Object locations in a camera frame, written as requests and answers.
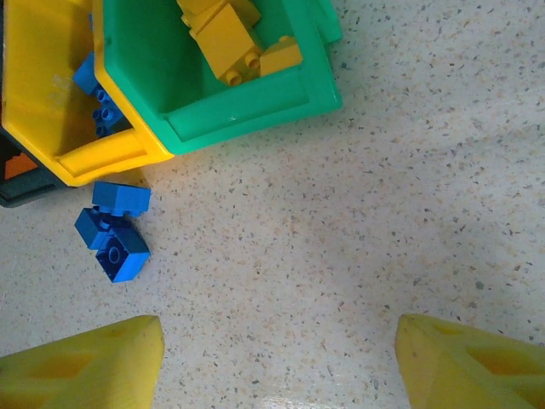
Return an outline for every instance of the stacked blue bricks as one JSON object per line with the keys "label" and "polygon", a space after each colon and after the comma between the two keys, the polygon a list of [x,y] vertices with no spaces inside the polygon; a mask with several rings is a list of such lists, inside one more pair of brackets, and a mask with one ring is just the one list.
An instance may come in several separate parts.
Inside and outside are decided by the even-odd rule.
{"label": "stacked blue bricks", "polygon": [[138,217],[149,209],[152,192],[98,181],[93,191],[93,208],[83,209],[76,229],[112,283],[132,280],[141,271],[149,248],[127,216]]}
{"label": "stacked blue bricks", "polygon": [[123,113],[96,80],[95,53],[89,54],[74,74],[73,80],[85,94],[96,97],[100,103],[100,108],[93,112],[96,135],[99,138],[115,134],[130,127]]}

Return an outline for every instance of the yellow plastic toy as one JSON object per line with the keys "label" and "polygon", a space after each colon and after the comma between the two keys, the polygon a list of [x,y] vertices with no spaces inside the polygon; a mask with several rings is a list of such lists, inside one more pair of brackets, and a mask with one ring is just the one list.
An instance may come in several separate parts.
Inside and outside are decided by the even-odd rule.
{"label": "yellow plastic toy", "polygon": [[158,317],[141,316],[0,359],[2,409],[144,409],[163,360]]}
{"label": "yellow plastic toy", "polygon": [[395,343],[413,409],[543,409],[545,348],[424,315]]}
{"label": "yellow plastic toy", "polygon": [[251,26],[227,3],[195,36],[215,77],[229,86],[259,77],[263,54]]}
{"label": "yellow plastic toy", "polygon": [[215,3],[199,14],[193,14],[183,6],[186,0],[178,0],[178,5],[181,7],[183,15],[181,20],[184,24],[191,28],[189,34],[195,38],[208,23],[214,19],[217,14],[226,6],[231,4],[232,7],[248,26],[254,26],[261,18],[261,13],[250,0],[216,0]]}
{"label": "yellow plastic toy", "polygon": [[219,0],[177,0],[184,13],[199,14],[214,6]]}
{"label": "yellow plastic toy", "polygon": [[290,36],[280,38],[280,41],[269,47],[260,58],[261,76],[274,74],[291,66],[297,66],[303,61],[297,41]]}
{"label": "yellow plastic toy", "polygon": [[98,102],[72,81],[93,49],[91,0],[49,0],[47,7],[42,0],[6,0],[4,9],[3,127],[42,164],[66,185],[82,186],[172,158],[137,121],[133,130],[97,139]]}

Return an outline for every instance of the building block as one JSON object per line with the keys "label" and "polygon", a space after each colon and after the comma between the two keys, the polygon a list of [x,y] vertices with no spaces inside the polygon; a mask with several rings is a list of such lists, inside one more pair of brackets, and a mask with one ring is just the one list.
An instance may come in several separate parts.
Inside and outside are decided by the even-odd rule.
{"label": "building block", "polygon": [[111,228],[96,253],[96,259],[112,283],[136,277],[149,256],[146,242],[132,227]]}
{"label": "building block", "polygon": [[240,19],[248,26],[254,26],[261,18],[261,13],[250,0],[219,0],[199,14],[184,11],[181,20],[191,28],[189,34],[195,38],[228,3],[232,5]]}
{"label": "building block", "polygon": [[149,208],[151,190],[98,181],[92,209],[83,209],[75,226],[112,283],[136,277],[150,256],[144,239],[123,216],[138,217]]}
{"label": "building block", "polygon": [[96,95],[101,86],[95,78],[95,53],[89,54],[72,79],[85,94]]}
{"label": "building block", "polygon": [[4,180],[7,181],[12,177],[22,175],[23,173],[36,168],[37,164],[35,164],[32,159],[30,159],[24,153],[20,153],[19,155],[13,156],[6,162]]}
{"label": "building block", "polygon": [[195,40],[215,77],[229,86],[259,76],[263,51],[251,30],[230,3],[217,13]]}
{"label": "building block", "polygon": [[206,9],[214,6],[219,0],[176,0],[180,8],[191,14],[203,13]]}
{"label": "building block", "polygon": [[164,356],[159,318],[104,326],[0,358],[5,409],[149,409]]}
{"label": "building block", "polygon": [[90,250],[99,250],[112,226],[130,227],[122,217],[100,213],[98,206],[83,209],[76,220],[76,229]]}
{"label": "building block", "polygon": [[100,103],[100,108],[93,111],[93,120],[95,121],[95,133],[99,138],[109,136],[129,129],[130,123],[125,116],[105,92],[95,77],[95,53],[89,54],[87,59],[78,68],[73,77],[76,85],[87,95],[93,95]]}
{"label": "building block", "polygon": [[290,36],[281,37],[280,41],[269,47],[260,58],[262,77],[297,66],[303,62],[299,44]]}
{"label": "building block", "polygon": [[93,191],[93,205],[99,206],[101,213],[112,216],[138,217],[147,211],[152,191],[147,187],[122,185],[98,181]]}
{"label": "building block", "polygon": [[411,314],[395,350],[413,409],[545,408],[544,347]]}

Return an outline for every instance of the orange toy piece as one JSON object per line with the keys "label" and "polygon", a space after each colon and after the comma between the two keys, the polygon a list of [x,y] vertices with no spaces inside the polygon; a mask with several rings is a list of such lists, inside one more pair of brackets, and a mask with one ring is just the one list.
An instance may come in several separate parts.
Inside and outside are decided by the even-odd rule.
{"label": "orange toy piece", "polygon": [[184,13],[181,20],[191,28],[189,34],[195,38],[228,3],[232,5],[244,23],[249,26],[254,26],[261,18],[261,13],[250,0],[220,0],[199,14],[193,14],[181,6]]}
{"label": "orange toy piece", "polygon": [[227,3],[195,36],[215,77],[229,86],[259,77],[263,54],[251,26]]}
{"label": "orange toy piece", "polygon": [[260,58],[261,76],[274,74],[291,66],[302,63],[303,56],[297,41],[290,36],[280,38],[280,41],[269,47]]}
{"label": "orange toy piece", "polygon": [[17,156],[13,156],[8,162],[6,162],[6,171],[4,175],[4,180],[7,181],[8,179],[11,179],[12,177],[22,175],[23,173],[26,173],[29,170],[33,170],[36,168],[37,168],[37,164],[32,162],[32,159],[30,159],[24,153]]}

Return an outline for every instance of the yellow toy bin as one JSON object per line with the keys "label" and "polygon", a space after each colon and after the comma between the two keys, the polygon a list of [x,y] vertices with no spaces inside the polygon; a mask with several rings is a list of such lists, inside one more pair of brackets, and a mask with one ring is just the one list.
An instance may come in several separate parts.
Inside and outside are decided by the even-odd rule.
{"label": "yellow toy bin", "polygon": [[102,86],[134,128],[97,138],[99,103],[72,81],[94,48],[91,11],[91,0],[4,1],[3,127],[73,187],[173,157],[113,82]]}

